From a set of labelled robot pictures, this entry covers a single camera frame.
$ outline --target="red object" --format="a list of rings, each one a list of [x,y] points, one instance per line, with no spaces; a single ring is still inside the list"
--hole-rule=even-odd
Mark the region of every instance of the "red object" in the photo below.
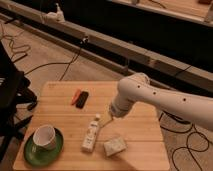
[[[78,100],[78,98],[79,98],[81,92],[82,92],[82,91],[81,91],[80,89],[77,89],[77,90],[76,90],[76,92],[75,92],[75,94],[74,94],[74,96],[73,96],[73,98],[72,98],[71,105],[76,104],[76,102],[77,102],[77,100]]]

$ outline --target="black cable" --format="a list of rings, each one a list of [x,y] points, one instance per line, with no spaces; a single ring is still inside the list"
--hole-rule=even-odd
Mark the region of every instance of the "black cable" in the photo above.
[[[193,129],[193,124],[190,125],[190,127],[184,131],[176,131],[176,130],[172,130],[172,129],[169,129],[169,128],[166,128],[164,126],[160,126],[163,130],[166,130],[166,131],[169,131],[169,132],[172,132],[172,133],[176,133],[176,134],[186,134],[186,133],[189,133],[192,129]]]
[[[188,121],[183,121],[183,120],[178,120],[178,119],[175,118],[176,116],[174,116],[174,115],[172,115],[172,114],[169,114],[168,112],[165,112],[165,111],[163,111],[163,112],[161,113],[161,115],[160,115],[160,117],[159,117],[159,121],[161,121],[161,119],[162,119],[164,116],[167,116],[167,117],[171,118],[172,120],[176,121],[176,122],[179,123],[179,124],[186,125],[185,122],[187,122],[187,125],[190,124],[190,127],[189,127],[188,129],[184,130],[184,131],[172,130],[172,129],[166,128],[166,127],[164,127],[164,126],[161,125],[160,127],[161,127],[163,130],[165,130],[165,131],[169,131],[169,132],[176,133],[176,134],[186,134],[186,133],[190,132],[190,131],[192,130],[192,128],[193,128],[193,124],[191,124],[190,122],[188,122]]]
[[[12,55],[11,55],[11,60],[16,57],[17,55],[22,55],[20,57],[18,57],[15,61],[13,61],[14,63],[23,59],[24,57],[27,56],[27,52],[31,49],[30,45],[21,45],[21,46],[15,46],[15,40],[14,38],[19,37],[20,35],[22,35],[24,33],[24,31],[20,32],[18,35],[12,36],[12,35],[8,35],[5,34],[4,31],[4,27],[3,24],[0,22],[1,25],[1,37],[0,37],[0,41],[5,39],[9,41],[9,48],[11,49]]]
[[[189,65],[189,66],[186,67],[185,69],[178,71],[175,75],[173,75],[173,77],[177,77],[178,75],[180,75],[181,73],[187,71],[187,70],[188,70],[189,68],[191,68],[191,67],[192,67],[192,65]]]
[[[183,120],[182,118],[178,117],[178,116],[175,116],[169,112],[166,112],[166,111],[163,111],[166,115],[168,115],[170,118],[172,118],[173,120],[175,120],[176,122],[180,123],[180,124],[185,124],[185,125],[188,125],[190,124],[189,121],[185,121]]]
[[[166,9],[166,6],[165,5],[163,5],[162,3],[160,3],[160,2],[157,2],[157,1],[154,1],[154,0],[149,0],[150,2],[152,2],[152,3],[155,3],[155,4],[158,4],[158,5],[160,5],[163,9]]]
[[[209,141],[208,138],[207,138],[203,133],[198,132],[198,131],[196,130],[195,126],[193,126],[193,127],[194,127],[195,131],[194,131],[194,132],[191,132],[191,133],[187,136],[187,139],[186,139],[186,146],[179,147],[179,148],[175,149],[175,150],[172,152],[172,163],[173,163],[175,169],[178,170],[178,171],[179,171],[180,169],[177,167],[176,162],[175,162],[175,153],[176,153],[176,152],[180,151],[181,149],[186,149],[186,150],[189,152],[190,156],[192,157],[193,161],[194,161],[194,162],[196,163],[196,165],[199,167],[200,171],[203,171],[203,169],[202,169],[200,163],[197,161],[197,159],[195,158],[195,156],[193,155],[192,152],[199,152],[199,153],[201,153],[201,152],[206,152],[206,151],[209,149],[210,144],[213,145],[212,142]],[[195,148],[192,148],[192,147],[189,146],[189,140],[190,140],[190,138],[191,138],[193,135],[196,135],[196,134],[198,134],[201,138],[203,138],[203,139],[206,141],[207,146],[206,146],[205,148],[203,148],[203,149],[195,149]]]
[[[28,71],[25,73],[25,76],[32,73],[33,71],[39,69],[39,68],[42,68],[42,67],[45,67],[45,66],[48,66],[48,65],[64,65],[64,64],[69,64],[69,62],[51,62],[51,63],[47,63],[47,64],[43,64],[43,65],[39,65],[37,66],[36,68],[33,68],[32,70]]]
[[[73,59],[68,63],[68,65],[67,65],[67,67],[66,67],[64,73],[62,74],[61,78],[59,79],[59,81],[62,81],[62,80],[63,80],[64,76],[66,75],[66,73],[67,73],[67,71],[68,71],[68,69],[69,69],[69,67],[70,67],[70,65],[71,65],[72,63],[74,63],[74,62],[78,59],[78,57],[79,57],[79,55],[80,55],[80,53],[81,53],[81,49],[82,49],[82,47],[79,47],[78,53],[76,53],[76,55],[74,55]]]
[[[161,115],[160,115],[160,117],[159,117],[159,121],[161,121],[161,119],[163,118],[163,116],[165,116],[165,114],[166,114],[165,111],[161,113]],[[168,116],[169,118],[175,120],[175,119],[173,118],[174,115],[172,115],[172,114],[167,113],[166,116]],[[196,165],[197,165],[198,168],[200,169],[200,171],[203,171],[203,169],[202,169],[200,163],[197,161],[197,159],[195,158],[195,156],[193,155],[192,152],[199,152],[199,153],[200,153],[200,152],[205,152],[205,151],[207,151],[207,150],[209,149],[210,144],[213,145],[213,142],[210,141],[203,133],[201,133],[200,131],[198,131],[197,128],[196,128],[196,126],[195,126],[194,124],[191,124],[190,128],[187,129],[187,130],[185,130],[185,131],[171,130],[171,129],[168,129],[168,128],[163,127],[163,126],[161,126],[161,128],[164,129],[164,130],[166,130],[166,131],[169,131],[169,132],[172,132],[172,133],[177,133],[177,134],[189,133],[189,132],[194,128],[195,131],[191,132],[191,133],[187,136],[187,139],[186,139],[186,146],[179,147],[179,148],[175,149],[175,150],[172,152],[172,163],[173,163],[175,169],[176,169],[177,171],[180,171],[180,169],[178,168],[178,166],[177,166],[177,164],[176,164],[176,162],[175,162],[175,154],[176,154],[178,151],[180,151],[180,150],[186,149],[186,150],[188,151],[188,153],[190,154],[190,156],[192,157],[193,161],[196,163]],[[199,135],[201,138],[203,138],[203,139],[206,141],[207,146],[206,146],[205,148],[203,148],[203,149],[195,149],[195,148],[190,147],[189,140],[190,140],[190,138],[191,138],[193,135],[196,135],[196,134]]]

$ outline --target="white object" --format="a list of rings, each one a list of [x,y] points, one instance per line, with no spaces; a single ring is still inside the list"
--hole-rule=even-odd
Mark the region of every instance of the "white object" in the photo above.
[[[58,17],[58,21],[59,22],[65,22],[63,11],[61,10],[61,8],[60,8],[60,6],[59,6],[58,3],[56,3],[56,6],[57,6],[57,17]]]
[[[52,125],[42,125],[33,134],[36,146],[52,150],[56,147],[56,133]]]
[[[114,138],[104,143],[106,155],[109,157],[126,149],[126,143],[122,137]]]
[[[124,117],[135,102],[142,101],[213,131],[213,98],[161,89],[149,82],[143,73],[121,79],[109,112]]]
[[[100,129],[99,119],[100,119],[100,115],[97,114],[95,119],[90,122],[85,138],[83,140],[82,151],[90,152],[90,153],[93,152],[97,134]]]

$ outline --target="black remote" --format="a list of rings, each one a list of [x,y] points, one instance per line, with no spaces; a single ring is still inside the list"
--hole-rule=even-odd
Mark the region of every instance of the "black remote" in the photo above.
[[[82,108],[84,107],[84,104],[85,104],[85,102],[86,102],[88,96],[89,96],[89,93],[88,93],[88,92],[82,91],[82,93],[80,94],[80,96],[79,96],[79,98],[78,98],[78,100],[77,100],[75,106],[76,106],[77,108],[82,109]]]

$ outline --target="wooden table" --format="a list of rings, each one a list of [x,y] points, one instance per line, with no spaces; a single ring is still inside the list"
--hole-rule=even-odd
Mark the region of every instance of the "wooden table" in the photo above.
[[[89,122],[96,113],[107,111],[116,95],[117,82],[48,82],[42,91],[34,117],[27,129],[24,141],[14,163],[14,170],[36,170],[23,157],[27,138],[37,127],[52,124],[64,136],[64,147],[58,159],[38,170],[169,170],[169,162],[155,108],[137,103],[123,119],[115,119],[104,127],[98,136],[92,154],[81,152],[82,140]],[[77,88],[89,92],[84,108],[70,105]],[[122,136],[127,150],[113,157],[106,157],[103,143]]]
[[[130,3],[131,0],[117,0],[120,2]],[[153,0],[166,7],[167,10],[173,12],[179,12],[182,14],[189,14],[192,16],[198,16],[205,18],[210,5],[198,3],[198,0]],[[150,0],[140,0],[140,5],[149,5],[162,8],[159,4]]]

